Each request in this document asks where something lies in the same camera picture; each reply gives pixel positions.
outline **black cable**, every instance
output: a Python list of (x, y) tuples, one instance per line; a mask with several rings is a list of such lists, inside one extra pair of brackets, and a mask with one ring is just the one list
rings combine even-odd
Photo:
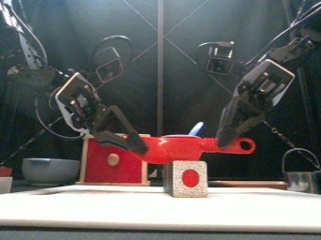
[(277, 35), (277, 37), (270, 41), (270, 43), (266, 45), (266, 47), (259, 51), (259, 53), (253, 57), (253, 59), (246, 63), (246, 66), (249, 66), (257, 59), (261, 57), (261, 55), (267, 51), (267, 49), (271, 47), (271, 44), (277, 39), (279, 39), (283, 35), (286, 35), (293, 29), (298, 28), (306, 20), (309, 20), (314, 15), (318, 14), (321, 11), (320, 7), (321, 3), (316, 4), (309, 11), (304, 14), (304, 17), (297, 21), (281, 34)]
[(48, 57), (47, 57), (47, 53), (45, 53), (45, 49), (44, 49), (44, 46), (40, 42), (40, 40), (37, 39), (37, 37), (35, 36), (35, 34), (32, 33), (32, 31), (29, 30), (29, 28), (27, 27), (25, 23), (21, 21), (21, 19), (19, 18), (17, 14), (15, 13), (12, 7), (5, 4), (8, 10), (9, 10), (9, 13), (11, 15), (13, 15), (13, 17), (16, 18), (16, 20), (19, 21), (19, 23), (21, 24), (21, 26), (25, 28), (27, 32), (29, 33), (29, 35), (32, 36), (33, 40), (36, 41), (37, 43), (37, 46), (39, 46), (39, 49), (40, 49), (40, 52), (41, 52), (41, 55), (43, 55), (43, 61), (44, 61), (44, 67), (48, 66)]
[(41, 120), (41, 117), (40, 117), (40, 113), (39, 113), (39, 103), (37, 103), (37, 97), (35, 98), (35, 114), (36, 114), (36, 119), (39, 121), (39, 124), (41, 125), (41, 127), (44, 128), (44, 130), (55, 137), (63, 139), (63, 140), (67, 140), (67, 141), (78, 141), (80, 139), (84, 138), (86, 134), (82, 133), (79, 136), (76, 137), (68, 137), (68, 136), (64, 136), (64, 135), (60, 135), (57, 134), (55, 131), (52, 131), (47, 125), (44, 124), (43, 120)]
[(210, 42), (205, 42), (202, 44), (198, 45), (197, 49), (195, 49), (195, 65), (199, 66), (206, 72), (207, 72), (207, 69), (203, 68), (203, 66), (199, 64), (199, 50), (203, 48), (203, 47), (207, 47), (207, 46), (211, 46), (211, 47), (215, 47), (218, 46), (217, 42), (214, 41), (210, 41)]
[(134, 57), (134, 46), (132, 46), (132, 43), (131, 43), (131, 40), (124, 37), (124, 36), (110, 36), (110, 37), (106, 37), (104, 39), (102, 39), (99, 41), (99, 43), (95, 45), (95, 48), (92, 50), (92, 53), (91, 53), (91, 56), (90, 56), (90, 61), (87, 63), (87, 67), (86, 67), (86, 70), (90, 70), (91, 69), (91, 64), (92, 64), (92, 60), (94, 60), (94, 56), (96, 54), (96, 51), (99, 50), (99, 48), (102, 47), (102, 45), (104, 45), (107, 42), (112, 42), (115, 40), (120, 40), (120, 41), (124, 41), (128, 46), (130, 46), (130, 59), (127, 61), (127, 63), (124, 64), (124, 67), (131, 63), (132, 61), (132, 57)]

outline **dark background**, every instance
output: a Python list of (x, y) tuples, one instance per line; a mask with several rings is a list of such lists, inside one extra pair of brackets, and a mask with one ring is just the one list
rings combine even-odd
[[(135, 56), (124, 74), (106, 83), (98, 94), (107, 105), (116, 105), (139, 133), (151, 136), (187, 134), (205, 122), (202, 137), (214, 137), (221, 112), (239, 82), (235, 74), (206, 73), (195, 64), (197, 46), (209, 41), (234, 41), (233, 56), (249, 61), (282, 32), (301, 1), (262, 0), (164, 0), (158, 21), (156, 0), (29, 0), (21, 1), (33, 33), (44, 44), (49, 66), (84, 69), (95, 44), (102, 38), (122, 35), (131, 39)], [(308, 1), (306, 9), (318, 1)], [(158, 29), (163, 28), (159, 77)], [(283, 37), (278, 44), (290, 39)], [(320, 51), (304, 66), (267, 122), (297, 147), (320, 156)], [(33, 117), (31, 91), (20, 89), (13, 123), (1, 141), (1, 158), (8, 156), (40, 127)], [(53, 120), (43, 102), (47, 122)], [(61, 124), (59, 131), (69, 133)], [(289, 150), (271, 130), (258, 125), (245, 133), (257, 150), (249, 156), (205, 154), (213, 179), (279, 179), (281, 159)], [(65, 142), (45, 134), (11, 162), (13, 176), (21, 177), (23, 158), (82, 158), (82, 141)], [(313, 170), (301, 157), (292, 157), (288, 170)]]

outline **wire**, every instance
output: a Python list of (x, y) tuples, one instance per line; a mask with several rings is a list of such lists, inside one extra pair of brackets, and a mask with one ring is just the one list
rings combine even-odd
[(47, 125), (44, 124), (43, 120), (41, 120), (41, 117), (40, 117), (40, 113), (39, 113), (39, 103), (37, 103), (37, 97), (35, 98), (35, 114), (36, 114), (36, 119), (41, 125), (41, 127), (44, 128), (44, 130), (51, 133), (55, 137), (63, 139), (63, 140), (67, 140), (67, 141), (78, 141), (80, 139), (83, 139), (83, 137), (86, 136), (84, 133), (82, 133), (79, 136), (76, 137), (68, 137), (68, 136), (64, 136), (64, 135), (60, 135), (57, 134), (55, 131), (52, 131)]
[(102, 47), (103, 44), (106, 44), (110, 41), (115, 41), (115, 40), (122, 40), (128, 44), (128, 46), (130, 46), (130, 59), (128, 59), (126, 65), (131, 63), (132, 57), (134, 57), (134, 46), (132, 46), (131, 40), (124, 36), (118, 36), (118, 35), (116, 36), (110, 36), (110, 37), (106, 37), (104, 39), (102, 39), (99, 41), (99, 43), (95, 45), (94, 51), (92, 51), (91, 56), (90, 56), (90, 61), (87, 63), (86, 70), (90, 70), (90, 68), (91, 68), (94, 56), (96, 54), (98, 49)]
[(44, 49), (44, 46), (40, 42), (40, 40), (37, 39), (37, 37), (35, 36), (35, 34), (32, 33), (32, 31), (29, 30), (29, 28), (27, 27), (27, 25), (24, 24), (24, 22), (21, 21), (21, 19), (19, 18), (17, 14), (15, 13), (12, 7), (5, 4), (8, 10), (9, 10), (9, 13), (13, 15), (13, 17), (16, 18), (16, 20), (19, 21), (19, 23), (23, 25), (23, 27), (25, 28), (25, 30), (28, 31), (29, 35), (32, 36), (33, 40), (36, 41), (37, 45), (39, 45), (39, 48), (40, 48), (40, 52), (41, 52), (41, 55), (43, 55), (43, 60), (44, 60), (44, 67), (48, 66), (48, 57), (47, 57), (47, 53), (45, 53), (45, 49)]
[(294, 28), (300, 27), (306, 20), (309, 20), (318, 12), (321, 11), (320, 6), (321, 3), (316, 4), (308, 11), (308, 13), (304, 15), (302, 19), (297, 21), (281, 34), (277, 35), (277, 37), (270, 41), (270, 43), (266, 45), (266, 47), (259, 51), (259, 53), (253, 57), (253, 59), (246, 63), (246, 66), (249, 66), (254, 61), (257, 61), (258, 58), (261, 58), (261, 55), (267, 51), (267, 49), (271, 47), (271, 44), (277, 39), (279, 39), (283, 35), (289, 33)]

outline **white table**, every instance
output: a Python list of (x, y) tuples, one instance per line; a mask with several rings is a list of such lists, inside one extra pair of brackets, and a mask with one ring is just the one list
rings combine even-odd
[(321, 196), (209, 188), (172, 198), (160, 187), (53, 187), (0, 195), (0, 226), (243, 233), (321, 233)]

